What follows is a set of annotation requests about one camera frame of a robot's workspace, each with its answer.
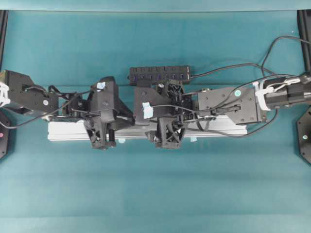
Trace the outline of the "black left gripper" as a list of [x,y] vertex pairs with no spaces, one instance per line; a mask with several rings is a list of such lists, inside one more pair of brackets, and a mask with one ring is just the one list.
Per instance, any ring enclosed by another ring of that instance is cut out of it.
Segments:
[[94,149],[106,150],[115,147],[115,132],[134,125],[132,111],[119,97],[117,97],[116,120],[110,123],[102,122],[98,113],[90,112],[89,99],[79,100],[79,102],[82,103],[82,106],[73,106],[70,110],[79,113],[83,119],[84,127]]

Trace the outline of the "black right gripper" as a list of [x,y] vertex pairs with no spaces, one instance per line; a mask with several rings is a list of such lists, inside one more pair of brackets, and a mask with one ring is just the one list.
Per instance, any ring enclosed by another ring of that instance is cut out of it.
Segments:
[[157,104],[162,113],[157,117],[155,147],[178,149],[190,123],[199,121],[198,113],[193,109],[191,94],[186,94],[181,81],[167,81],[161,95],[168,103]]

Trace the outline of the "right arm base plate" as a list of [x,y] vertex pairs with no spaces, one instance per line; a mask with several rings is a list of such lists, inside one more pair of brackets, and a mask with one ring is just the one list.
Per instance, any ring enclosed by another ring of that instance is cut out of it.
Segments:
[[311,107],[296,122],[299,153],[301,157],[311,164]]

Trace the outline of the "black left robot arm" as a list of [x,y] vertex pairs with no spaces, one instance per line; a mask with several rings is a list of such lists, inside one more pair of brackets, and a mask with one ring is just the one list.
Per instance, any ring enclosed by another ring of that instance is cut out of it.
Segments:
[[104,77],[84,92],[61,92],[54,85],[36,85],[30,76],[11,70],[0,73],[0,106],[24,116],[26,123],[83,121],[94,149],[115,147],[115,132],[134,125],[132,111],[119,97],[114,77]]

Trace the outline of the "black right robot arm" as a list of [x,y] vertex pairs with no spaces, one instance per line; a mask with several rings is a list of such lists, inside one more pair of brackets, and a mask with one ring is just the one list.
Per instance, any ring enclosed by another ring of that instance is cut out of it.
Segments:
[[[311,75],[270,75],[242,84],[214,90],[186,93],[169,104],[170,116],[157,118],[154,140],[157,147],[176,149],[186,131],[233,138],[248,137],[264,129],[275,118],[267,119],[271,110],[311,102]],[[233,124],[243,126],[243,133],[227,133],[212,129],[211,122],[225,116]]]

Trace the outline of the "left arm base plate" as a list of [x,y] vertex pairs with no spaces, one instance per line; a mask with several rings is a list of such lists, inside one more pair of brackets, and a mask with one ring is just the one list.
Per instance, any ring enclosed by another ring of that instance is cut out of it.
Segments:
[[[11,121],[8,117],[1,111],[0,112],[0,121],[7,126],[11,126]],[[9,141],[9,129],[0,126],[0,158],[2,159],[8,151],[8,141]]]

